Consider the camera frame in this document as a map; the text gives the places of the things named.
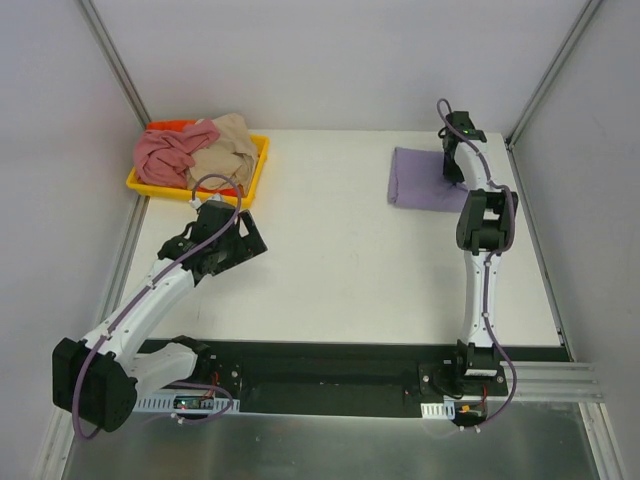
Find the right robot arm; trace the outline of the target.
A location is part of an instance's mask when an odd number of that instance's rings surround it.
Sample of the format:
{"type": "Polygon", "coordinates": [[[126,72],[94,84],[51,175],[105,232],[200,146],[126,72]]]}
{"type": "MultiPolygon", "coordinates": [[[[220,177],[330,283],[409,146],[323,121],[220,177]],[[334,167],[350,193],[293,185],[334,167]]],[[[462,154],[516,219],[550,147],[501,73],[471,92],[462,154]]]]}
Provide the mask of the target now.
{"type": "Polygon", "coordinates": [[[518,195],[493,178],[486,134],[468,112],[451,110],[441,119],[444,178],[467,189],[455,233],[467,273],[464,323],[454,357],[443,369],[444,393],[460,399],[481,394],[504,374],[495,298],[502,255],[515,239],[518,195]]]}

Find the purple t shirt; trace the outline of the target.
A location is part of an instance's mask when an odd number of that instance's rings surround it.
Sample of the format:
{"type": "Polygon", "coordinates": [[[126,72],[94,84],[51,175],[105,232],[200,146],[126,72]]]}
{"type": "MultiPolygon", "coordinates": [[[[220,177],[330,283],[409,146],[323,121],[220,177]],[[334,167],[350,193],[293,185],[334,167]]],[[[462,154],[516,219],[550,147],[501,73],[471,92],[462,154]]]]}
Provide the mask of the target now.
{"type": "Polygon", "coordinates": [[[460,213],[467,198],[463,184],[443,175],[444,155],[396,147],[391,158],[387,202],[403,209],[460,213]]]}

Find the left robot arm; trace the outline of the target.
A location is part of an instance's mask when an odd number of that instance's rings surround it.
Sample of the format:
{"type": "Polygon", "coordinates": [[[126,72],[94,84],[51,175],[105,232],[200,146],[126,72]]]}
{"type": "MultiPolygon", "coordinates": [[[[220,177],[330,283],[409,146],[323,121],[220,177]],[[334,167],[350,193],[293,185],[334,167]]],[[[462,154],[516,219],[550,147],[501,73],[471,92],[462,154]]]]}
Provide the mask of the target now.
{"type": "Polygon", "coordinates": [[[167,240],[141,283],[124,302],[80,340],[62,339],[52,353],[52,398],[69,412],[75,434],[113,432],[136,401],[174,383],[214,391],[212,351],[181,335],[160,350],[140,347],[181,299],[215,277],[258,255],[267,246],[250,211],[218,199],[195,203],[197,217],[167,240]]]}

